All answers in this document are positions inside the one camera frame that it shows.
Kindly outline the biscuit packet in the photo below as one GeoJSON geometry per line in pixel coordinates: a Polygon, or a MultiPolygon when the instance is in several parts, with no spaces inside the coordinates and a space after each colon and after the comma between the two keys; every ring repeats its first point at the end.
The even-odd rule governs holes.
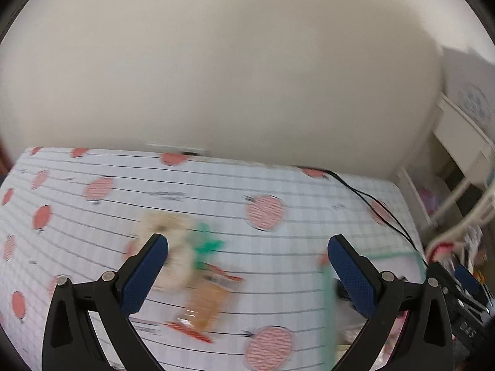
{"type": "Polygon", "coordinates": [[[197,341],[212,344],[211,333],[244,279],[218,266],[202,263],[192,292],[179,315],[165,324],[197,341]]]}

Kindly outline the green rimmed white tray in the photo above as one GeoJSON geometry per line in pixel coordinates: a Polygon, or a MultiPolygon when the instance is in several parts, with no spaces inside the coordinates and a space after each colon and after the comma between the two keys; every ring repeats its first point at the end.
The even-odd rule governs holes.
{"type": "MultiPolygon", "coordinates": [[[[425,277],[423,258],[416,252],[398,255],[369,255],[369,260],[379,271],[391,271],[398,278],[404,277],[407,281],[421,282],[425,277]]],[[[326,253],[321,255],[318,263],[323,286],[324,312],[320,333],[322,347],[318,350],[322,365],[318,370],[331,370],[337,361],[337,345],[342,333],[347,330],[360,329],[365,321],[349,301],[339,298],[336,292],[339,280],[326,253]]]]}

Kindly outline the crocheted red pink mat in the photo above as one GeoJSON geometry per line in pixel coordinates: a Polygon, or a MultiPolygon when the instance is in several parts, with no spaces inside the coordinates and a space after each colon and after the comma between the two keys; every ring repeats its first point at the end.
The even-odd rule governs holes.
{"type": "Polygon", "coordinates": [[[445,262],[450,260],[453,255],[460,255],[465,248],[465,243],[461,241],[441,242],[438,243],[432,252],[426,256],[427,262],[445,262]]]}

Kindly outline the pomegranate grid tablecloth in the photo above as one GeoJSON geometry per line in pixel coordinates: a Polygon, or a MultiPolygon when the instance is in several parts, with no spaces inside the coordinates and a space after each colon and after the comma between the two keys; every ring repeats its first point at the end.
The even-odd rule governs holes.
{"type": "Polygon", "coordinates": [[[27,366],[41,367],[60,278],[86,282],[117,270],[150,210],[195,221],[189,284],[153,289],[131,316],[167,370],[318,370],[318,263],[330,237],[344,235],[366,257],[422,256],[403,196],[385,180],[174,153],[31,147],[1,186],[1,328],[27,366]],[[202,263],[244,279],[212,344],[165,326],[202,263]]]}

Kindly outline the white headboard shelf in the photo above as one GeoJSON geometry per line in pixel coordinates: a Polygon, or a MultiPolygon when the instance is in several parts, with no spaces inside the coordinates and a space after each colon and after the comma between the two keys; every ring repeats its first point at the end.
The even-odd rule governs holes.
{"type": "Polygon", "coordinates": [[[494,220],[494,143],[442,95],[394,174],[430,252],[494,220]]]}

